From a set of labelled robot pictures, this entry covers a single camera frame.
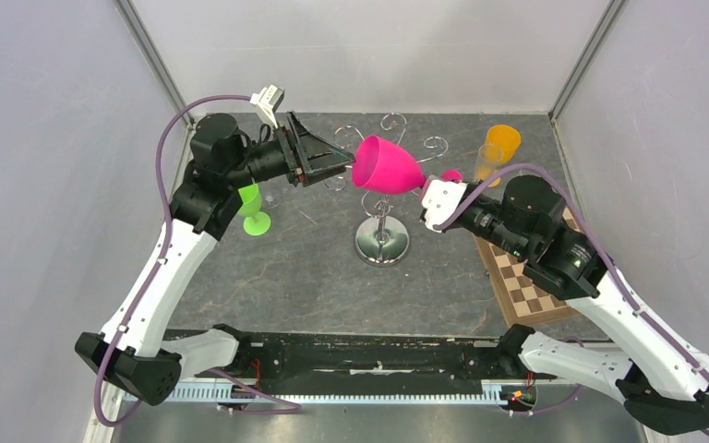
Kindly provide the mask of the chrome wine glass rack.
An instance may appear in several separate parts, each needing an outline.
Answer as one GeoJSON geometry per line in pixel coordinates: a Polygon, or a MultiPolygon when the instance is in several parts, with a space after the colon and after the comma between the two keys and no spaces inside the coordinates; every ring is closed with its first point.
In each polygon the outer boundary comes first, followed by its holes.
{"type": "MultiPolygon", "coordinates": [[[[387,133],[391,141],[400,145],[407,131],[408,121],[403,114],[387,113],[380,120],[380,127],[387,133]]],[[[333,135],[333,143],[343,150],[354,151],[355,142],[361,142],[365,136],[355,126],[340,126],[333,135]]],[[[418,163],[429,162],[444,156],[449,150],[445,138],[432,136],[423,142],[429,154],[417,160],[418,163]]],[[[343,190],[349,181],[342,175],[325,179],[325,186],[332,191],[343,190]]],[[[354,233],[354,250],[366,264],[386,268],[397,265],[409,251],[410,235],[406,226],[390,215],[392,205],[387,195],[379,195],[372,201],[372,208],[367,205],[371,193],[366,192],[360,200],[361,207],[367,215],[354,233]]]]}

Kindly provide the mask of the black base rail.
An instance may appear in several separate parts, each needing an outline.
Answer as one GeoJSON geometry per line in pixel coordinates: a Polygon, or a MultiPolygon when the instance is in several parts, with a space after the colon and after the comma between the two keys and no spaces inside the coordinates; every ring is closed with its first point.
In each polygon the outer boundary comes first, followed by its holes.
{"type": "Polygon", "coordinates": [[[476,394],[484,380],[528,379],[490,339],[228,331],[240,344],[223,371],[271,395],[476,394]]]}

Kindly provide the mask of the green wine glass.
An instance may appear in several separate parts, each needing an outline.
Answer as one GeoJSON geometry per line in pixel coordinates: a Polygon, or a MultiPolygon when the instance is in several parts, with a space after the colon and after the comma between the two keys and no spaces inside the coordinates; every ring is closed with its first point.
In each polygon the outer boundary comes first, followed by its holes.
{"type": "Polygon", "coordinates": [[[244,218],[243,229],[252,236],[265,234],[271,226],[270,216],[261,210],[262,197],[258,184],[242,187],[238,190],[242,206],[238,214],[244,218]]]}

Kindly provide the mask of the pink wine glass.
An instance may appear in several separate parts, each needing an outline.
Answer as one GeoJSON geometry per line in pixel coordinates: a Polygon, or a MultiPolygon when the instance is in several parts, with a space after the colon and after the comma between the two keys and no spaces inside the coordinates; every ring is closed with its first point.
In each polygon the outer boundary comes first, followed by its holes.
{"type": "Polygon", "coordinates": [[[352,183],[366,191],[395,196],[416,194],[422,197],[430,180],[458,185],[450,179],[426,175],[419,163],[404,148],[380,136],[366,137],[354,155],[352,183]]]}

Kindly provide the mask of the orange wine glass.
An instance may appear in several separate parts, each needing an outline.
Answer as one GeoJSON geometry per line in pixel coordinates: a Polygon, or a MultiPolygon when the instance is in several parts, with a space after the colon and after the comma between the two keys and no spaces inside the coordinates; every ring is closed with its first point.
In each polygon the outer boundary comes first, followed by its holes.
{"type": "Polygon", "coordinates": [[[511,160],[522,142],[517,129],[508,125],[495,125],[488,129],[484,144],[478,149],[475,179],[484,180],[511,160]]]}

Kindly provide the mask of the wooden chessboard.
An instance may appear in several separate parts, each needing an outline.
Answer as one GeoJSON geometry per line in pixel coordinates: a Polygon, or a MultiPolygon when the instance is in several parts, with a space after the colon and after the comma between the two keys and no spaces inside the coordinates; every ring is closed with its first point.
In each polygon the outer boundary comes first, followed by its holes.
{"type": "Polygon", "coordinates": [[[475,245],[509,327],[534,326],[580,315],[524,276],[523,263],[517,258],[479,237],[475,238],[475,245]]]}

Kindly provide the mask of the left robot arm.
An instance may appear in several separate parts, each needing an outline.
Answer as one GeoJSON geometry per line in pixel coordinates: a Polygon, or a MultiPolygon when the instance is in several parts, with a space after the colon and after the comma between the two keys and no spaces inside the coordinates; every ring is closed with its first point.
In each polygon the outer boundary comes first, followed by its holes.
{"type": "Polygon", "coordinates": [[[251,350],[239,333],[209,329],[167,341],[164,333],[198,267],[242,209],[242,188],[284,176],[311,186],[341,174],[355,156],[310,132],[295,113],[252,140],[230,114],[201,118],[190,140],[192,160],[169,200],[169,217],[124,303],[98,332],[82,333],[78,356],[103,381],[151,406],[164,402],[179,381],[221,368],[246,374],[251,350]]]}

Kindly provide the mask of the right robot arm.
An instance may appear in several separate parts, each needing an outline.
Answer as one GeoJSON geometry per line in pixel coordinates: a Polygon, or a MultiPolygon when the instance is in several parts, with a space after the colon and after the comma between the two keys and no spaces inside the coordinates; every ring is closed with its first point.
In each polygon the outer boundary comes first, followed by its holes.
{"type": "Polygon", "coordinates": [[[709,434],[709,354],[683,340],[629,286],[551,177],[515,177],[498,200],[485,194],[483,183],[454,184],[450,199],[450,227],[517,258],[530,282],[593,321],[620,348],[612,357],[514,326],[496,352],[503,374],[563,377],[607,395],[658,433],[709,434]]]}

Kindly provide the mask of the clear wine glass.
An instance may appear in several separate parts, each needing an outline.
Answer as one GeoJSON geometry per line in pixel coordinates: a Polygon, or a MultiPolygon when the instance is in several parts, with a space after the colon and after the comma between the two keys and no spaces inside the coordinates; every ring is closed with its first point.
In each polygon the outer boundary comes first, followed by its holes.
{"type": "Polygon", "coordinates": [[[260,188],[262,196],[262,207],[264,209],[276,208],[282,201],[282,193],[276,191],[273,185],[264,184],[260,188]]]}

